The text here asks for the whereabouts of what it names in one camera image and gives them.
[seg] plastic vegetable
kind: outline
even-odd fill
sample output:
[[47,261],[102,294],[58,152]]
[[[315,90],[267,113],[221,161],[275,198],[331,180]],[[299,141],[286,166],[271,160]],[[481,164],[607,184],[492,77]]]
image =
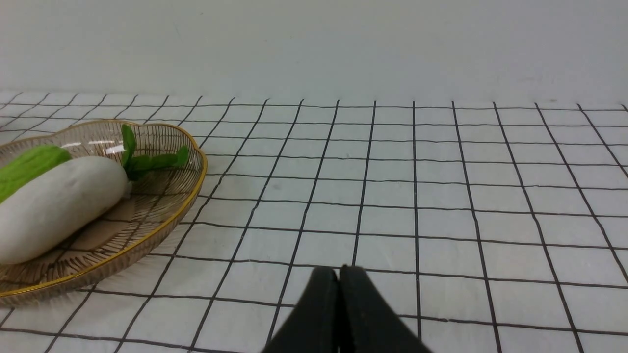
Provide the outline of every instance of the plastic vegetable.
[[31,180],[71,159],[67,150],[51,145],[37,146],[22,153],[0,168],[0,202]]
[[30,181],[0,204],[0,264],[44,254],[115,206],[129,181],[188,161],[187,147],[177,154],[134,157],[136,140],[129,126],[122,127],[122,136],[122,164],[99,156],[76,158]]

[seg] daikon radish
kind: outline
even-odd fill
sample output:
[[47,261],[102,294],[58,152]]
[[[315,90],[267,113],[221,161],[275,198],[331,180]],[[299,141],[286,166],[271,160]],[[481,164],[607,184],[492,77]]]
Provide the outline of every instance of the daikon radish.
[[120,201],[124,168],[106,157],[67,161],[0,204],[0,264],[36,258]]

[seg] green leaf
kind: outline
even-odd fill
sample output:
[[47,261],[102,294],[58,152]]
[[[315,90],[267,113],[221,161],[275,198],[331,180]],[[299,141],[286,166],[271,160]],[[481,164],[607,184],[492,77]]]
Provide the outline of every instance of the green leaf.
[[151,168],[151,158],[148,155],[141,155],[131,158],[129,169],[131,170],[148,170]]
[[122,125],[122,146],[124,147],[124,153],[122,154],[122,166],[126,169],[129,166],[129,162],[131,161],[135,148],[137,147],[133,130],[127,124]]
[[132,181],[136,182],[148,174],[150,170],[131,170],[126,173],[126,177]]
[[151,169],[162,169],[173,166],[176,163],[176,155],[168,153],[167,155],[155,156],[151,160]]
[[188,163],[188,159],[190,157],[190,150],[188,146],[181,146],[179,150],[176,152],[176,163],[174,166],[184,166]]

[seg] table surface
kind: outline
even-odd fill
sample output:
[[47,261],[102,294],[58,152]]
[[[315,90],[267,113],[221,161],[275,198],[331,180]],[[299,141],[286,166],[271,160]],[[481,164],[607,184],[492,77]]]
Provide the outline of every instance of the table surface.
[[149,256],[0,310],[7,352],[257,352],[312,267],[343,264],[435,353],[628,346],[625,106],[18,93],[0,92],[0,143],[163,122],[209,169]]

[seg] woven basket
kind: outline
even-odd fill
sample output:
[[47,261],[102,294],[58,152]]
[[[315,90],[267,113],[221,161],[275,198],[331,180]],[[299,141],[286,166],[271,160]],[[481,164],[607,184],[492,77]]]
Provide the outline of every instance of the woven basket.
[[105,156],[120,162],[123,124],[135,134],[137,155],[176,153],[185,145],[190,150],[188,164],[151,172],[133,185],[130,199],[46,254],[23,264],[0,265],[0,307],[45,300],[122,271],[158,246],[188,212],[205,178],[207,159],[194,139],[176,126],[87,122],[0,146],[0,166],[41,144],[64,147],[75,158]]

